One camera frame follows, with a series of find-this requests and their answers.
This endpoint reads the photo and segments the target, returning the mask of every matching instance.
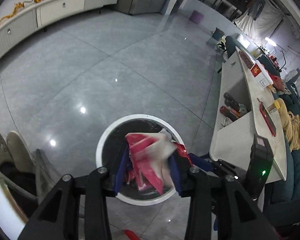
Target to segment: white table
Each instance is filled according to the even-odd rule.
[[[254,80],[251,71],[238,54],[239,49],[222,65],[222,77],[218,113],[210,145],[210,158],[222,159],[245,170],[250,162],[250,151],[254,134],[269,140],[274,162],[267,183],[287,178],[287,160],[283,129],[278,111],[270,114],[277,129],[273,137],[266,121],[259,111],[260,99],[265,107],[270,106],[274,98],[269,89],[261,88]],[[225,116],[219,109],[224,106],[223,94],[228,92],[239,103],[245,104],[251,111],[232,124],[223,128]]]

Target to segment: pink plastic bag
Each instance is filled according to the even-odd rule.
[[[128,133],[126,139],[138,190],[153,186],[163,194],[164,184],[173,186],[166,161],[177,146],[162,133]]]

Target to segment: red phone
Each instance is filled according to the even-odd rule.
[[[263,118],[265,119],[265,121],[266,121],[266,123],[267,123],[267,125],[268,125],[268,127],[269,127],[269,129],[270,129],[270,131],[272,133],[272,135],[275,137],[277,135],[277,129],[276,129],[276,127],[275,127],[275,125],[274,125],[274,123],[273,123],[273,121],[272,121],[272,119],[271,119],[268,111],[266,110],[263,102],[260,102],[259,109],[260,109],[260,112],[261,112]]]

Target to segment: blue sofa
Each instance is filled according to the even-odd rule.
[[[237,40],[227,36],[226,51],[228,57],[235,52],[235,47],[239,47],[250,54]],[[269,73],[280,77],[280,74],[266,56],[262,55],[258,60]],[[284,94],[279,96],[277,93],[274,93],[273,97],[274,99],[282,98],[288,111],[291,111],[294,115],[300,115],[298,89],[293,83],[287,83],[287,87],[291,91],[291,95]],[[274,227],[288,226],[300,222],[300,150],[291,152],[287,140],[285,141],[287,179],[286,181],[280,180],[268,183],[265,186],[263,213]]]

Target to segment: purple stool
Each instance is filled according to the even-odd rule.
[[[194,22],[195,24],[199,24],[203,18],[203,14],[194,10],[189,18],[190,21]]]

